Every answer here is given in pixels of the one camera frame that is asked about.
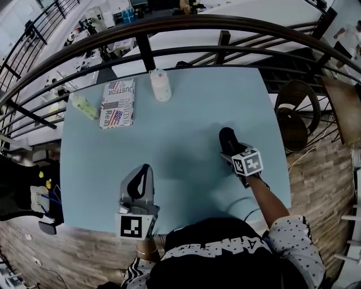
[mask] table top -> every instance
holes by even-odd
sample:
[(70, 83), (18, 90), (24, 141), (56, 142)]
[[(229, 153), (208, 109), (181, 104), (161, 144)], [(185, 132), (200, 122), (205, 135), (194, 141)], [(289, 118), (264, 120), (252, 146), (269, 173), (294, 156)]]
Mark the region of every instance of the table top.
[[(148, 74), (136, 76), (134, 124), (101, 129), (68, 103), (61, 142), (60, 178), (65, 223), (115, 232), (120, 183), (148, 163), (154, 173), (154, 233), (209, 217), (243, 219), (258, 208), (250, 189), (220, 157), (218, 133), (233, 128), (240, 142), (260, 150), (262, 178), (290, 207), (287, 162), (276, 116), (257, 69), (187, 68), (168, 71), (173, 92), (158, 102)], [(104, 84), (80, 90), (100, 107)], [(259, 220), (260, 212), (248, 221)]]
[(338, 131), (343, 143), (361, 143), (361, 101), (353, 85), (330, 77), (322, 77), (323, 85), (336, 115)]

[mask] bracelet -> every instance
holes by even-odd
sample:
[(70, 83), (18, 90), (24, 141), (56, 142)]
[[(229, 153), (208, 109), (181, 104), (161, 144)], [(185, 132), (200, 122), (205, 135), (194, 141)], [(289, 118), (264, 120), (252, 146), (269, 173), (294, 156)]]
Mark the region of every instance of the bracelet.
[(156, 251), (158, 251), (158, 249), (157, 249), (157, 248), (155, 248), (155, 250), (154, 250), (153, 252), (150, 252), (150, 253), (144, 253), (144, 252), (142, 252), (142, 251), (138, 250), (138, 248), (137, 248), (137, 252), (138, 252), (138, 253), (140, 253), (140, 254), (143, 254), (143, 255), (146, 255), (146, 254), (153, 254), (153, 253), (154, 253), (154, 252), (156, 252)]

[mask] tiled floor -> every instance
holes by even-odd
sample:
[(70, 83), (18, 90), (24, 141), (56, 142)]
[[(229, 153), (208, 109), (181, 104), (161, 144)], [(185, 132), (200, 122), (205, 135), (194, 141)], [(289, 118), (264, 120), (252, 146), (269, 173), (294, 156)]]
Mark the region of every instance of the tiled floor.
[[(322, 140), (293, 166), (289, 175), (290, 211), (307, 217), (313, 241), (331, 278), (341, 264), (333, 254), (345, 250), (351, 225), (341, 221), (340, 216), (350, 212), (354, 198), (350, 151), (340, 141), (332, 143), (335, 136), (336, 133)], [(288, 157), (288, 163), (301, 155)], [(96, 288), (106, 281), (121, 283), (122, 273), (135, 257), (134, 243), (120, 242), (110, 233), (65, 225), (58, 228), (56, 236), (50, 236), (39, 230), (37, 221), (29, 217), (0, 223), (0, 245), (14, 268), (24, 273), (28, 285), (38, 282), (41, 288), (64, 287), (56, 273), (44, 269), (61, 274), (71, 289)], [(31, 234), (33, 240), (27, 241), (25, 234)], [(42, 261), (42, 267), (35, 264), (32, 256)]]

